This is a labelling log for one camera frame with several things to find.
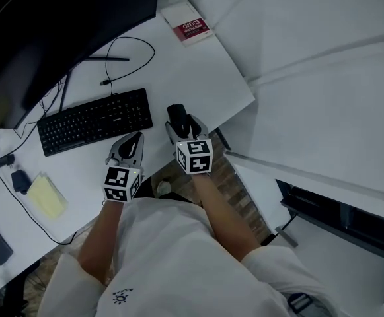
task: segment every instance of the logo on shirt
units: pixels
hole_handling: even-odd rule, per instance
[[[112,296],[114,296],[112,301],[114,302],[114,304],[118,304],[118,305],[121,305],[121,303],[125,303],[128,297],[127,294],[131,291],[133,291],[133,289],[124,289],[124,290],[120,290],[120,291],[116,291],[115,293],[112,293]]]

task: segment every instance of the shirt sleeve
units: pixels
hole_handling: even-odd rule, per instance
[[[104,285],[86,273],[73,256],[64,254],[46,288],[38,316],[95,316],[104,291]]]
[[[284,294],[305,293],[319,300],[333,316],[339,316],[327,290],[300,262],[295,253],[283,246],[255,249],[241,262],[259,281]]]

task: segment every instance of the computer monitor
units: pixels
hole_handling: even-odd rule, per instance
[[[0,0],[0,128],[14,128],[67,72],[153,18],[157,0]]]

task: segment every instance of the white shirt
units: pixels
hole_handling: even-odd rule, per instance
[[[238,262],[197,205],[149,198],[125,204],[117,245],[107,288],[64,254],[38,315],[295,316],[280,292],[307,293],[338,315],[289,248],[261,247]]]

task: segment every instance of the forearm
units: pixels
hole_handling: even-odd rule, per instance
[[[105,203],[77,257],[83,270],[102,284],[111,265],[122,208],[123,203]]]
[[[192,178],[218,242],[239,261],[259,248],[245,220],[224,200],[210,177],[197,174]]]

